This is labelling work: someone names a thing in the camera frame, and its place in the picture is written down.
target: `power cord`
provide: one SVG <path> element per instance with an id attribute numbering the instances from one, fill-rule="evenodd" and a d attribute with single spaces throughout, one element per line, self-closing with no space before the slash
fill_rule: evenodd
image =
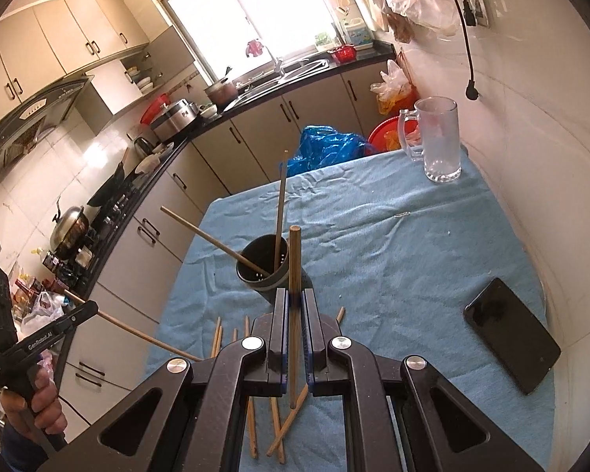
<path id="1" fill-rule="evenodd" d="M 472 7 L 470 7 L 469 0 L 463 0 L 463 17 L 466 20 L 467 26 L 476 26 L 476 16 Z"/>
<path id="2" fill-rule="evenodd" d="M 459 12 L 459 19 L 461 19 L 461 28 L 463 28 L 463 37 L 466 41 L 466 52 L 467 62 L 470 66 L 470 79 L 467 82 L 466 97 L 470 101 L 476 101 L 479 99 L 479 91 L 474 87 L 474 66 L 472 64 L 472 54 L 470 53 L 470 42 L 467 39 L 466 21 L 463 19 L 463 12 L 459 4 L 459 0 L 454 0 L 454 4 L 457 6 L 457 12 Z"/>
<path id="3" fill-rule="evenodd" d="M 85 417 L 83 417 L 83 415 L 81 415 L 79 413 L 79 410 L 77 410 L 74 406 L 72 406 L 72 404 L 69 401 L 66 401 L 64 398 L 62 398 L 61 396 L 58 396 L 58 398 L 63 401 L 66 405 L 68 405 L 70 408 L 72 408 L 72 411 L 74 411 L 74 413 L 76 413 L 81 419 L 83 419 L 83 421 L 88 425 L 91 426 L 92 423 L 89 422 Z"/>

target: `red bowl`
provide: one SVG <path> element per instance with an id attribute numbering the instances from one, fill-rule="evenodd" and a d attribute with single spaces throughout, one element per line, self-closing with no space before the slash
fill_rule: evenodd
<path id="1" fill-rule="evenodd" d="M 353 62 L 356 60 L 356 48 L 351 44 L 339 46 L 338 48 L 332 48 L 328 50 L 328 53 L 332 55 L 337 63 L 343 64 L 346 62 Z"/>

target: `phone screen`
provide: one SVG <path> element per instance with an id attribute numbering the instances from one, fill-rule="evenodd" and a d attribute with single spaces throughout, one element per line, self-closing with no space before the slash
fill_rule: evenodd
<path id="1" fill-rule="evenodd" d="M 551 334 L 500 278 L 465 308 L 464 317 L 525 394 L 535 390 L 561 354 Z"/>

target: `black countertop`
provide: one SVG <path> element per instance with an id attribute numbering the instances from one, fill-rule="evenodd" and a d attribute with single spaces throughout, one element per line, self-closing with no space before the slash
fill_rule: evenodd
<path id="1" fill-rule="evenodd" d="M 199 121 L 199 119 L 195 120 L 192 124 L 190 124 L 188 127 L 186 127 L 184 130 L 182 130 L 175 136 L 173 142 L 174 147 L 172 152 L 168 155 L 168 157 L 155 169 L 153 173 L 151 173 L 148 177 L 142 178 L 140 180 L 139 188 L 137 190 L 134 190 L 132 195 L 128 198 L 127 203 L 124 205 L 121 211 L 121 214 L 118 215 L 115 219 L 113 229 L 105 237 L 104 243 L 102 243 L 101 246 L 99 246 L 96 250 L 96 257 L 91 263 L 90 267 L 88 268 L 87 274 L 84 275 L 83 281 L 74 289 L 75 294 L 83 299 L 89 298 L 94 286 L 96 285 L 96 281 L 101 275 L 102 269 L 105 267 L 105 263 L 111 255 L 111 252 L 114 250 L 114 247 L 118 242 L 118 239 L 120 239 L 120 236 L 123 234 L 131 218 L 138 210 L 146 196 L 149 194 L 155 183 L 157 183 L 159 178 L 162 176 L 162 174 L 164 174 L 164 172 L 167 170 L 170 164 L 178 156 L 178 154 L 192 140 L 202 135 L 203 133 L 208 132 L 213 127 L 222 124 L 228 119 L 231 119 L 236 115 L 239 115 L 268 100 L 274 99 L 274 97 L 286 94 L 291 90 L 298 89 L 299 87 L 303 87 L 310 83 L 314 83 L 315 81 L 322 80 L 324 78 L 329 78 L 331 76 L 335 76 L 347 71 L 351 71 L 353 69 L 363 67 L 365 65 L 371 65 L 395 58 L 396 53 L 391 44 L 388 44 L 387 42 L 375 41 L 373 48 L 357 52 L 357 59 L 353 62 L 337 64 L 333 60 L 330 60 L 329 69 L 325 69 L 324 71 L 296 78 L 296 80 L 280 84 L 274 89 L 262 94 L 260 97 L 256 97 L 244 104 L 240 104 L 234 107 L 233 109 L 227 110 L 222 114 L 215 116 L 215 118 L 212 118 L 209 121 Z M 55 370 L 55 382 L 57 383 L 57 386 L 60 386 L 61 384 L 61 376 L 63 375 L 65 363 L 68 359 L 68 352 L 70 349 L 70 344 L 72 343 L 73 336 L 74 333 L 68 334 L 63 340 L 63 344 L 61 346 L 61 353 Z"/>

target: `finger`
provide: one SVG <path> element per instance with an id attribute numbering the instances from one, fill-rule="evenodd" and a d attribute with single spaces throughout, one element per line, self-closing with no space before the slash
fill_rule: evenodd
<path id="1" fill-rule="evenodd" d="M 4 389 L 0 393 L 0 402 L 5 413 L 19 413 L 26 408 L 26 401 L 12 390 Z"/>
<path id="2" fill-rule="evenodd" d="M 47 387 L 50 384 L 50 375 L 43 367 L 40 367 L 35 376 L 35 386 L 38 390 Z"/>
<path id="3" fill-rule="evenodd" d="M 44 388 L 35 392 L 31 400 L 31 409 L 35 413 L 42 411 L 50 406 L 57 399 L 57 387 L 54 383 L 49 382 Z"/>
<path id="4" fill-rule="evenodd" d="M 55 400 L 50 406 L 45 408 L 41 413 L 35 417 L 35 426 L 40 429 L 46 429 L 57 422 L 61 417 L 61 403 Z"/>
<path id="5" fill-rule="evenodd" d="M 57 421 L 52 425 L 46 428 L 47 435 L 58 435 L 59 433 L 63 433 L 65 429 L 68 427 L 68 421 L 65 418 L 65 415 L 62 413 L 61 417 L 57 419 Z"/>

